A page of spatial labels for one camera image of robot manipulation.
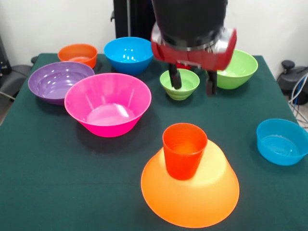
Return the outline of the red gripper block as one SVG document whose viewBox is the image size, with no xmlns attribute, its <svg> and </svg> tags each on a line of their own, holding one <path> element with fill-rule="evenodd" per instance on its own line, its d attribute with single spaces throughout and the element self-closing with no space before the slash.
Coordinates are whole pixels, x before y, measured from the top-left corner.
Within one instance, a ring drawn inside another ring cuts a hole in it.
<svg viewBox="0 0 308 231">
<path fill-rule="evenodd" d="M 185 51 L 171 47 L 167 44 L 154 24 L 151 33 L 151 47 L 154 57 L 168 64 L 171 86 L 178 90 L 182 87 L 180 73 L 176 63 L 192 65 L 207 70 L 206 93 L 217 93 L 217 70 L 224 70 L 229 65 L 237 41 L 236 29 L 223 28 L 218 39 L 207 47 Z"/>
</svg>

